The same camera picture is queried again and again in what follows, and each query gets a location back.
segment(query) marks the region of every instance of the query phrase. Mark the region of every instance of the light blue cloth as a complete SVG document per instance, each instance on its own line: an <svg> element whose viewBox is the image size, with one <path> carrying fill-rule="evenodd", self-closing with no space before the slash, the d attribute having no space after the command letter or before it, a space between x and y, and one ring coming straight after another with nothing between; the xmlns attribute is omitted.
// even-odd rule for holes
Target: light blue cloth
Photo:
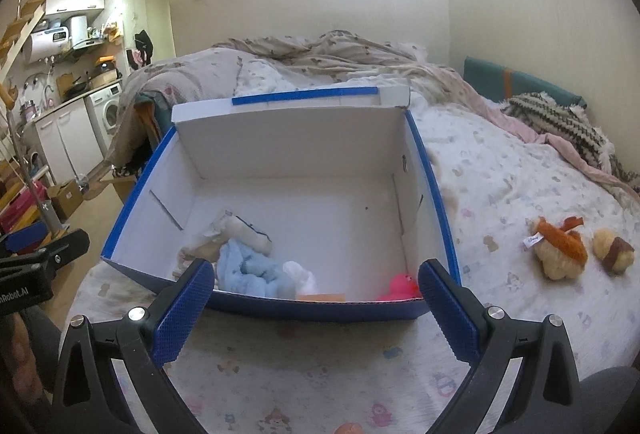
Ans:
<svg viewBox="0 0 640 434"><path fill-rule="evenodd" d="M235 239L220 248L216 276L222 291L273 299L296 298L293 279L277 262Z"/></svg>

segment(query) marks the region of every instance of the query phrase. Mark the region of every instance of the pink blanket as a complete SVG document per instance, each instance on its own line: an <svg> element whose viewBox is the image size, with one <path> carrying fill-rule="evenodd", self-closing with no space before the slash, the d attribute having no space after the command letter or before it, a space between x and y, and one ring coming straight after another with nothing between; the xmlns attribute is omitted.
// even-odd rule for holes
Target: pink blanket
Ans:
<svg viewBox="0 0 640 434"><path fill-rule="evenodd" d="M607 174L602 170L596 169L583 160L575 147L565 140L554 134L538 134L532 128L527 127L520 120L502 114L499 109L489 107L476 90L467 84L460 75L449 68L434 68L434 73L447 89L450 90L460 100L465 100L466 104L474 112L487 119L501 129L517 136L525 143L548 143L556 149L560 155L571 165L577 168L590 180L603 185L617 187L629 194L636 202L640 204L640 196L626 183L611 174Z"/></svg>

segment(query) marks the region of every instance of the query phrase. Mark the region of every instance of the white cabinet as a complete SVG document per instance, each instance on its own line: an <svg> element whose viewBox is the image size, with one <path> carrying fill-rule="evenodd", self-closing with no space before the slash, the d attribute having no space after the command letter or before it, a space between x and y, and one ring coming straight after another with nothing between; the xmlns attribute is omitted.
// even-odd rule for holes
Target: white cabinet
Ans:
<svg viewBox="0 0 640 434"><path fill-rule="evenodd" d="M95 139L84 99L76 100L57 112L56 123L69 161L78 177L88 176L102 161L102 152Z"/></svg>
<svg viewBox="0 0 640 434"><path fill-rule="evenodd" d="M39 152L44 156L47 165L49 165L49 171L54 181L56 183L64 183L75 178L74 170L66 157L65 146L58 132L56 113L48 114L42 120L36 122L36 130L40 141Z"/></svg>
<svg viewBox="0 0 640 434"><path fill-rule="evenodd" d="M103 9L104 0L47 0L44 16L65 21L69 17L86 15L87 19L92 21Z"/></svg>
<svg viewBox="0 0 640 434"><path fill-rule="evenodd" d="M46 114L34 126L36 136L28 141L35 142L31 145L44 156L56 183L88 176L102 161L83 98Z"/></svg>

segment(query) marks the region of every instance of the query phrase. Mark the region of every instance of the washing machine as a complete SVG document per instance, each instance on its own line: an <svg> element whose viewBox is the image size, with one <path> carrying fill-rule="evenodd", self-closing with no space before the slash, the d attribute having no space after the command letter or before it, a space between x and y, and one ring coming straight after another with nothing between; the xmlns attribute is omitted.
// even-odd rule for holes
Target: washing machine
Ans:
<svg viewBox="0 0 640 434"><path fill-rule="evenodd" d="M121 92L122 87L119 83L111 84L84 99L86 112L89 113L89 120L94 128L95 138L102 151L102 156L107 154L116 129L118 100Z"/></svg>

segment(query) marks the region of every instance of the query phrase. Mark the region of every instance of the pink rubber duck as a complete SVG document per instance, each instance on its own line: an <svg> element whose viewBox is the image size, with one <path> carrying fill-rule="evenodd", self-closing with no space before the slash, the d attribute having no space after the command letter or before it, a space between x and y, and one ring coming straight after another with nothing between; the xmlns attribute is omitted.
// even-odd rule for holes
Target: pink rubber duck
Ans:
<svg viewBox="0 0 640 434"><path fill-rule="evenodd" d="M422 294L418 288L418 283L411 275L400 273L391 279L389 283L389 293L378 297L376 300L389 301L389 300L411 300L421 299Z"/></svg>

